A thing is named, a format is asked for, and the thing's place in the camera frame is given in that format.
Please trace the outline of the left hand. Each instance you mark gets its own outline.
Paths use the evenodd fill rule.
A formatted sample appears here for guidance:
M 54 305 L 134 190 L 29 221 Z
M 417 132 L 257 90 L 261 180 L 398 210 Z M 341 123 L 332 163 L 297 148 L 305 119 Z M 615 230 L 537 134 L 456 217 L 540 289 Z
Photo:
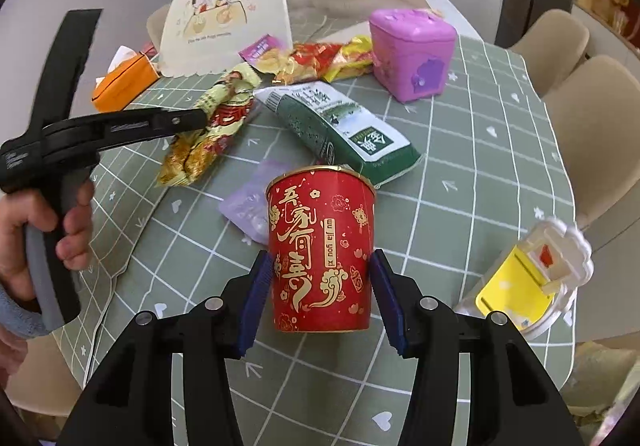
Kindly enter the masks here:
M 93 182 L 80 186 L 75 205 L 63 221 L 64 237 L 56 256 L 69 270 L 85 269 L 90 262 Z M 27 340 L 36 330 L 35 290 L 25 254 L 23 227 L 50 232 L 58 225 L 50 205 L 38 191 L 23 190 L 1 197 L 1 386 L 16 374 L 28 353 Z

